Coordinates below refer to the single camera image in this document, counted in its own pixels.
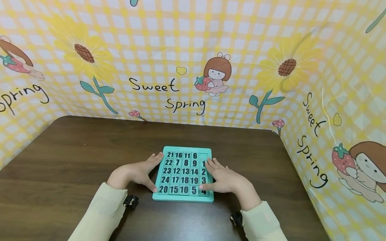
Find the sliding number puzzle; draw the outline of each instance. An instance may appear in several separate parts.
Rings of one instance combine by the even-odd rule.
[[[203,183],[212,183],[213,177],[205,168],[205,162],[212,158],[208,148],[171,147],[163,150],[156,180],[158,192],[153,193],[155,201],[213,202],[213,191],[199,189]]]

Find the plaid pattern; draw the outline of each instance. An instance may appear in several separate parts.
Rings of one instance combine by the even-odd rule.
[[[385,204],[369,202],[345,188],[338,181],[331,152],[339,143],[346,148],[368,140],[386,144],[386,18],[365,33],[385,8],[382,0],[139,0],[135,7],[129,0],[2,1],[0,34],[23,50],[45,79],[41,82],[2,66],[0,168],[52,121],[65,115],[143,121],[129,114],[136,110],[149,121],[274,132],[278,129],[272,122],[283,119],[281,138],[330,238],[383,240]],[[43,18],[53,13],[86,24],[90,36],[98,36],[107,44],[117,74],[98,82],[115,89],[105,96],[118,114],[80,86],[79,81],[92,84],[92,76],[75,74],[63,52],[55,49],[55,36]],[[257,63],[267,58],[278,38],[310,31],[323,51],[319,71],[310,73],[310,79],[296,91],[272,95],[285,98],[265,105],[258,125],[257,109],[249,104],[251,95],[259,101],[265,95],[257,85],[260,80],[256,75],[261,71]],[[229,89],[211,97],[198,91],[194,83],[203,75],[207,61],[219,52],[230,55],[232,75],[225,82]],[[178,74],[177,67],[185,67],[186,73]],[[168,86],[172,79],[177,92]],[[10,92],[33,89],[33,84],[47,93],[49,103],[41,103],[47,101],[41,90],[19,95],[10,105],[13,115],[4,94],[11,99]],[[142,85],[165,85],[167,91],[143,90]],[[317,130],[318,137],[303,105],[309,92],[312,118],[327,121]],[[175,110],[178,101],[181,107]],[[334,125],[336,119],[341,124]],[[313,169],[315,164],[297,153],[301,150],[297,140],[302,135],[307,136],[305,144],[320,173],[328,177],[323,188],[310,186],[310,181],[323,182]],[[376,191],[386,199],[381,189]]]

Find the dark wooden table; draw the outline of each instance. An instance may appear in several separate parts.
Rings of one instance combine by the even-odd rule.
[[[222,164],[254,184],[288,240],[328,240],[271,131],[70,116],[56,120],[0,171],[0,240],[67,240],[115,168],[145,160],[165,145],[211,148]],[[127,210],[111,240],[246,240],[229,220],[240,209],[233,194],[216,193],[212,204],[155,202],[143,186],[128,189],[140,203]]]

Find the strawberry illustration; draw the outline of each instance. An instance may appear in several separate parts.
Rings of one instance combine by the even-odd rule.
[[[331,158],[332,163],[336,166],[336,168],[346,175],[349,175],[346,171],[346,167],[355,168],[354,159],[351,157],[350,153],[343,148],[342,143],[339,144],[338,147],[333,148]]]
[[[15,64],[8,64],[7,67],[13,71],[19,72],[19,73],[30,73],[28,69],[24,68],[23,63],[15,58],[11,58],[11,60]]]
[[[211,80],[208,77],[202,76],[201,78],[196,78],[194,85],[196,86],[196,89],[206,91],[210,89],[210,87],[208,87],[209,82],[211,82]]]

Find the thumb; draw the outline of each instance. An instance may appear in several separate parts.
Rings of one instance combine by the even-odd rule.
[[[150,191],[157,192],[156,185],[150,180],[149,177],[147,177],[147,179],[142,184],[145,185]]]
[[[214,191],[216,189],[216,183],[204,183],[200,185],[201,190]]]

